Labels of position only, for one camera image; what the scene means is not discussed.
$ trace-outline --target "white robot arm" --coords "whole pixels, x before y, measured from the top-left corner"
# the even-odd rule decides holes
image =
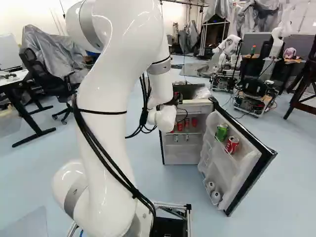
[[[79,87],[77,107],[95,138],[135,185],[124,138],[128,97],[145,70],[152,85],[149,109],[173,97],[170,55],[157,2],[84,0],[68,10],[66,24],[76,43],[101,52]],[[149,117],[161,130],[171,131],[175,116],[176,108],[165,106]],[[77,137],[80,159],[64,165],[52,182],[61,208],[92,237],[121,237],[131,229],[148,236],[148,209],[105,168],[78,126]],[[143,228],[143,222],[149,224]]]
[[[221,65],[224,65],[227,60],[227,55],[233,55],[237,48],[238,43],[241,38],[235,35],[229,35],[225,40],[223,40],[215,49],[213,49],[214,55],[209,63],[209,69],[216,72]]]

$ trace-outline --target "black table leg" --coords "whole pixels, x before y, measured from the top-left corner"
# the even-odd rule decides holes
[[[29,115],[29,113],[25,110],[19,99],[15,97],[12,90],[10,88],[6,89],[4,91],[10,102],[13,104],[13,106],[16,108],[16,110],[19,112],[19,114],[22,116],[22,118],[28,123],[28,125],[34,130],[36,134],[25,138],[17,143],[14,143],[12,147],[17,147],[19,145],[22,145],[24,143],[27,143],[29,141],[32,141],[38,137],[41,137],[43,135],[46,135],[50,132],[53,132],[56,130],[55,127],[47,129],[47,130],[41,130],[40,127],[36,124],[36,122],[33,120],[33,118]]]
[[[286,87],[286,84],[291,76],[292,71],[293,71],[294,63],[293,64],[286,64],[285,67],[286,67],[286,73],[284,74],[283,84],[282,84],[280,91],[278,93],[279,95],[282,95],[282,93]]]
[[[287,110],[285,116],[283,117],[285,120],[290,116],[290,114],[293,112],[295,105],[299,103],[300,98],[302,97],[303,93],[305,92],[306,88],[309,86],[309,84],[306,84],[304,78],[300,82],[299,86],[296,89],[296,92],[294,93],[291,102],[290,102],[290,108]]]
[[[28,94],[30,95],[32,101],[37,105],[38,109],[37,110],[34,110],[34,111],[31,111],[29,112],[30,115],[33,115],[33,114],[36,114],[38,112],[42,112],[42,111],[45,111],[45,110],[49,110],[51,108],[53,108],[54,106],[46,106],[46,107],[43,107],[39,100],[36,98],[36,95],[34,94],[34,92],[32,91],[32,89],[30,88],[30,86],[28,85],[27,82],[24,82],[23,83],[25,88],[26,88],[26,91],[28,92]]]

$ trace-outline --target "computer monitor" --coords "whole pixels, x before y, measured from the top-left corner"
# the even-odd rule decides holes
[[[302,59],[307,60],[308,55],[312,49],[315,35],[290,35],[284,38],[284,49],[295,48],[296,56],[300,56]]]
[[[251,54],[253,45],[256,45],[255,54],[260,54],[261,47],[264,41],[269,41],[271,38],[270,32],[248,32],[245,33],[242,40],[240,50],[241,55]]]
[[[13,34],[0,35],[0,70],[22,66],[19,50]]]

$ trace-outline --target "gray cover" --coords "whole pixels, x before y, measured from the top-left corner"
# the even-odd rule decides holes
[[[204,22],[215,14],[231,23],[229,35],[243,37],[246,32],[271,32],[281,22],[285,0],[250,0],[237,5],[234,15],[232,0],[209,0]]]
[[[187,31],[179,31],[179,43],[184,54],[193,51],[193,47],[198,41],[198,30],[196,21],[192,20],[190,25],[186,27]]]
[[[76,71],[71,81],[79,83],[88,73],[83,62],[86,52],[69,36],[50,35],[33,25],[27,25],[23,27],[22,47],[31,48],[54,76],[63,78],[69,72]]]

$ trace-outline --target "mini fridge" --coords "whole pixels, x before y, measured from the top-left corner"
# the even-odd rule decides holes
[[[174,92],[183,94],[176,120],[183,120],[183,124],[175,124],[170,133],[159,132],[162,162],[196,165],[214,208],[231,216],[277,152],[260,142],[214,97],[196,98],[194,91],[202,87],[203,84],[174,86]],[[219,124],[228,126],[224,140],[216,136]],[[233,154],[227,150],[231,136],[239,140]]]

